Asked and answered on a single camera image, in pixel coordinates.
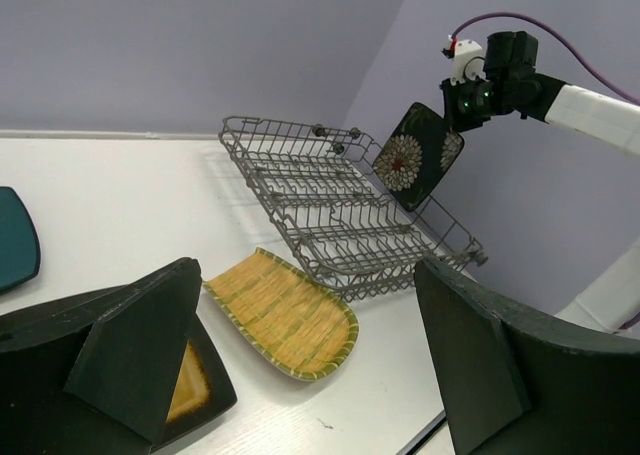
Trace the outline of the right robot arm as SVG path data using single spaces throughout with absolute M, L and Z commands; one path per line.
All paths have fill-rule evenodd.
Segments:
M 453 131 L 474 130 L 517 112 L 638 155 L 638 105 L 537 72 L 538 41 L 527 32 L 496 32 L 485 45 L 451 37 L 443 54 L 452 62 L 440 89 L 444 119 Z M 633 243 L 557 316 L 611 334 L 638 321 L 639 245 Z

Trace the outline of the teal square plate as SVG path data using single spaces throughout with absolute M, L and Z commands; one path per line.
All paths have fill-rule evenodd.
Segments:
M 34 279 L 41 247 L 33 220 L 16 191 L 1 187 L 1 293 Z

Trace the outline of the black floral plate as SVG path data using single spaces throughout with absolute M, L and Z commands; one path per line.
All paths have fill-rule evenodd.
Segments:
M 464 148 L 464 138 L 426 105 L 415 102 L 373 162 L 373 171 L 402 208 L 415 211 Z

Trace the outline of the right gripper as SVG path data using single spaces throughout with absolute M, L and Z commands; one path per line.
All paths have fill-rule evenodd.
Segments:
M 473 130 L 493 116 L 508 115 L 540 96 L 534 79 L 538 40 L 524 31 L 497 32 L 484 48 L 484 78 L 440 85 L 444 119 L 452 130 Z

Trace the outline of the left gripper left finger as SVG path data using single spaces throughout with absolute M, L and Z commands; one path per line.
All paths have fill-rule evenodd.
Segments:
M 198 261 L 181 258 L 129 285 L 3 315 L 2 453 L 149 453 L 200 287 Z

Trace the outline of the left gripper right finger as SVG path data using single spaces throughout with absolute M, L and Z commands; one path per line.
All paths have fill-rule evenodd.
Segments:
M 639 344 L 489 290 L 433 258 L 417 300 L 458 454 L 635 454 Z

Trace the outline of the yellow square plate black rim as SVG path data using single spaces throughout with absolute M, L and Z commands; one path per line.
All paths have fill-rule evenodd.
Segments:
M 212 422 L 237 403 L 219 353 L 198 322 L 189 335 L 164 434 L 154 453 Z

